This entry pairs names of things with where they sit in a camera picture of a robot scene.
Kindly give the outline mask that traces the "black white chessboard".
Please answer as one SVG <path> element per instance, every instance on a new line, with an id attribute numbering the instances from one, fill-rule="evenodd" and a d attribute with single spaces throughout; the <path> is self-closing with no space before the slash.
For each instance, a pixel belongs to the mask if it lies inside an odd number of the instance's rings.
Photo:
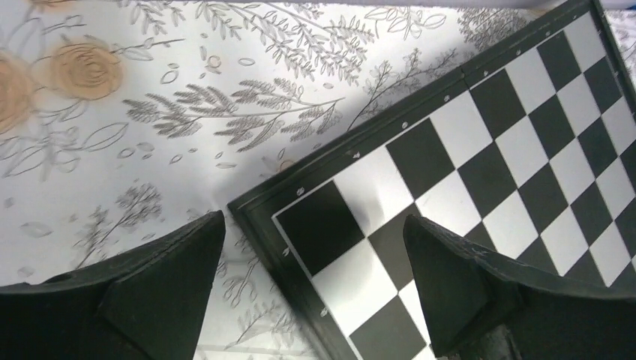
<path id="1" fill-rule="evenodd" d="M 567 1 L 229 204 L 321 359 L 438 359 L 404 245 L 428 218 L 635 294 L 635 90 Z"/>

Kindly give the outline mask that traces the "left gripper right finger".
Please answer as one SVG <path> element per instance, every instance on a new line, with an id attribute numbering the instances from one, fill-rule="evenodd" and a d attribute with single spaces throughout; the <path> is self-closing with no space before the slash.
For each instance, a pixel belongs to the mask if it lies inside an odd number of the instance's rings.
<path id="1" fill-rule="evenodd" d="M 410 215 L 403 241 L 435 356 L 633 359 L 635 293 L 562 277 Z"/>

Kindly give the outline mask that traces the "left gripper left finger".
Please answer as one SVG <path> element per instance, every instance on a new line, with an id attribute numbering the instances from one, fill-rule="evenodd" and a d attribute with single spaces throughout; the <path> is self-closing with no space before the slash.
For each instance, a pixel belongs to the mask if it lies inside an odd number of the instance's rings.
<path id="1" fill-rule="evenodd" d="M 43 283 L 1 288 L 3 359 L 192 359 L 224 237 L 213 211 Z"/>

